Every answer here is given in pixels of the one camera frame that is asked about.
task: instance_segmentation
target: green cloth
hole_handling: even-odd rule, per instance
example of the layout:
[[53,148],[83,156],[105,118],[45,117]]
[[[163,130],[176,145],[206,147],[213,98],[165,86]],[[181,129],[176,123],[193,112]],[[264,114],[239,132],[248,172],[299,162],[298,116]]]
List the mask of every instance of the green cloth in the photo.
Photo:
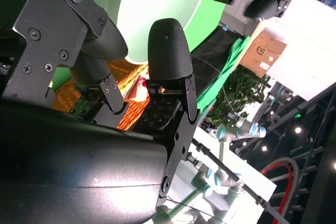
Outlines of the green cloth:
[[249,39],[249,37],[245,38],[244,40],[237,39],[231,46],[229,58],[227,59],[221,74],[197,99],[197,107],[201,110],[201,113],[217,97],[223,84],[235,67],[236,62],[239,60],[239,56],[246,47]]

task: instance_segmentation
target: printed label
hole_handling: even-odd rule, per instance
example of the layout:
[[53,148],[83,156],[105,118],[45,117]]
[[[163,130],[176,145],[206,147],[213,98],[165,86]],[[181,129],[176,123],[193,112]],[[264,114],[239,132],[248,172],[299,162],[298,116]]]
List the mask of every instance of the printed label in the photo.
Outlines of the printed label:
[[264,63],[264,62],[260,63],[259,66],[260,66],[261,68],[265,69],[265,70],[269,69],[269,64]]

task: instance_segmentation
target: black mount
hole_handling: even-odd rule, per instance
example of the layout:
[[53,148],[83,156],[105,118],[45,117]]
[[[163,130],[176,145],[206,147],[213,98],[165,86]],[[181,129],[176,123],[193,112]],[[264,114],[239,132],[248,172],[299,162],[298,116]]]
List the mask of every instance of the black mount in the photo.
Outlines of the black mount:
[[195,78],[190,75],[180,80],[147,80],[150,102],[134,127],[134,131],[152,135],[154,142],[167,150],[160,198],[164,200],[178,163],[186,160],[191,140],[197,127]]

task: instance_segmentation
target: cardboard box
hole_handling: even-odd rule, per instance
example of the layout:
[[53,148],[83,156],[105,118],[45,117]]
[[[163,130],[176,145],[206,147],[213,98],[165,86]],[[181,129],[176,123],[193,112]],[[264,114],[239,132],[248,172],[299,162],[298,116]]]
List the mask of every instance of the cardboard box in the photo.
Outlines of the cardboard box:
[[286,46],[287,44],[262,31],[247,49],[240,64],[262,78]]

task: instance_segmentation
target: black cylinder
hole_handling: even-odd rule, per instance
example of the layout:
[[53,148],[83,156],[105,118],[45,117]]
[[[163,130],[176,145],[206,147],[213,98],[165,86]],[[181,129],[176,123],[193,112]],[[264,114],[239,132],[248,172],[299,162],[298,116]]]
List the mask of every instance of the black cylinder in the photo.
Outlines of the black cylinder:
[[143,223],[166,149],[47,108],[0,104],[0,223]]

